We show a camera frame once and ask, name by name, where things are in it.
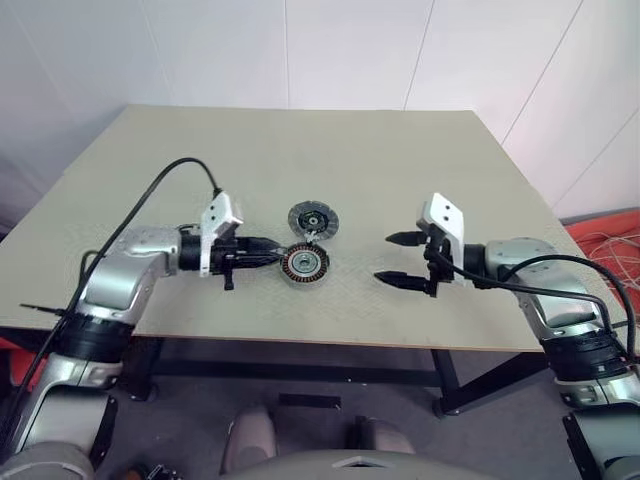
black table frame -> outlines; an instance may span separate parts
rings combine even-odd
[[[0,337],[35,351],[48,334],[44,330],[0,327]],[[460,385],[451,353],[432,349],[434,370],[363,368],[253,362],[194,361],[160,358],[164,338],[133,337],[124,358],[119,388],[133,398],[147,400],[154,376],[191,376],[298,380],[318,382],[384,383],[435,387],[441,397],[433,404],[439,417],[458,415],[531,384],[548,368],[543,353],[519,353],[474,380]]]

table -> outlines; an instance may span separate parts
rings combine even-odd
[[[63,306],[81,253],[101,244],[157,172],[185,156],[204,160],[239,201],[246,223],[238,235],[293,244],[288,210],[304,200],[329,204],[340,218],[337,235],[321,242],[331,271],[308,290],[291,288],[277,266],[239,271],[233,292],[220,277],[161,280],[139,336],[539,352],[508,292],[443,285],[431,299],[376,281],[379,270],[425,271],[420,249],[384,238],[412,229],[437,191],[464,212],[468,243],[531,236],[579,252],[473,112],[129,106],[0,245],[0,326],[51,328],[54,318],[19,304]],[[209,195],[201,171],[182,167],[133,224],[196,222]],[[623,318],[596,274],[569,268],[612,318]]]

table leg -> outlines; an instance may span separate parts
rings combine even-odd
[[[433,364],[440,379],[440,391],[446,395],[460,386],[449,350],[431,350]]]
[[[520,353],[462,387],[442,389],[434,402],[436,416],[458,415],[534,383],[534,375],[548,368],[543,353]]]
[[[164,338],[134,337],[125,352],[118,387],[133,400],[147,401],[153,391],[153,368],[162,352]]]

metal disc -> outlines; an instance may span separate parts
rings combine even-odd
[[[328,205],[310,200],[289,210],[289,226],[300,237],[314,233],[314,240],[326,240],[338,231],[338,215]]]
[[[282,273],[295,284],[308,284],[322,279],[329,269],[329,257],[324,249],[308,243],[290,246],[281,263]]]

